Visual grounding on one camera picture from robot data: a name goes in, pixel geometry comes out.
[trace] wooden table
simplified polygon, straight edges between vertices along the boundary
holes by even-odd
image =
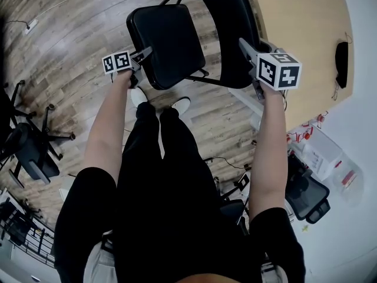
[[[332,99],[337,76],[336,46],[353,39],[345,0],[254,0],[254,5],[263,38],[303,63],[300,86],[289,91],[287,97],[287,130],[351,96],[353,44],[349,45],[347,87],[339,89],[336,101]]]

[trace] white wall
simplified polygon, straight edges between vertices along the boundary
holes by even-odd
[[[353,96],[326,117],[325,132],[363,170],[360,205],[348,206],[330,187],[330,212],[297,238],[308,282],[361,283],[377,264],[377,0],[346,0],[355,47]]]

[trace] hand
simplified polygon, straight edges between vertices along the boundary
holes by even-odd
[[[264,95],[265,98],[270,97],[270,96],[275,96],[276,94],[281,95],[281,93],[279,91],[276,91],[276,90],[270,88],[265,83],[259,82],[259,84],[260,84],[260,87],[263,90],[263,95]]]
[[[114,82],[115,83],[118,83],[118,82],[127,83],[128,88],[130,88],[131,87],[130,78],[131,78],[132,74],[133,74],[133,72],[130,69],[118,71],[118,74],[117,74]]]

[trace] black cable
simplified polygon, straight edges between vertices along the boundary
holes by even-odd
[[[225,160],[226,161],[226,163],[229,165],[229,166],[231,166],[231,167],[234,167],[235,169],[242,169],[242,170],[244,170],[245,168],[244,167],[236,167],[236,166],[233,166],[231,163],[229,163],[228,161],[227,161],[227,159],[225,158],[225,157],[210,157],[210,158],[208,158],[208,159],[206,159],[206,160],[209,160],[209,159],[223,159],[223,160]]]
[[[331,98],[336,101],[336,99],[338,98],[338,90],[339,90],[339,84],[338,82],[335,80],[335,89],[334,89],[334,94],[333,96],[331,96]]]
[[[29,26],[29,24],[28,24],[27,22],[25,22],[25,21],[12,20],[12,21],[8,21],[8,22],[6,22],[5,24],[7,24],[7,23],[12,23],[12,22],[20,22],[20,23],[25,23],[25,24],[26,24],[26,28],[27,28],[27,29],[30,29],[30,26]]]
[[[286,99],[286,97],[285,97],[285,95],[286,95],[286,91],[287,91],[287,90],[284,90],[284,91],[282,92],[282,96],[283,96],[283,98],[284,98],[284,111],[286,111],[286,110],[287,110],[287,107],[288,107],[288,102],[287,102],[287,99]]]

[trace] chair seat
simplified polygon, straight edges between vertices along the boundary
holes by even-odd
[[[137,51],[149,46],[153,53],[143,61],[145,74],[156,89],[168,89],[205,65],[198,35],[185,5],[135,9],[127,28]]]

